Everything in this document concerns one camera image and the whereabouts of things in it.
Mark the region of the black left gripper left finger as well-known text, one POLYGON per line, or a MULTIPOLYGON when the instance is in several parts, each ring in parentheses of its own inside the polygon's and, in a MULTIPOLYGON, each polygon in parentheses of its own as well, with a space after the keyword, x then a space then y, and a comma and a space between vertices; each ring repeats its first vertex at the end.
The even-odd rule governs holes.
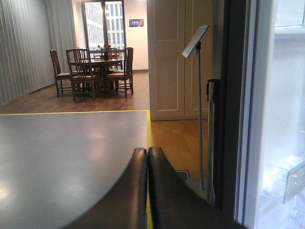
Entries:
POLYGON ((112 188, 65 229, 145 229, 148 156, 137 148, 112 188))

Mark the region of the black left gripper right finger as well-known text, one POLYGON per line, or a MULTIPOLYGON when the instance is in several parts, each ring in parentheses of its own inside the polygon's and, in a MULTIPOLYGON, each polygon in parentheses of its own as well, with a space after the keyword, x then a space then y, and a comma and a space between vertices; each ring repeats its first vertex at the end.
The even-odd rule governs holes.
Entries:
POLYGON ((148 150, 148 188, 155 229, 243 229, 192 191, 159 146, 148 150))

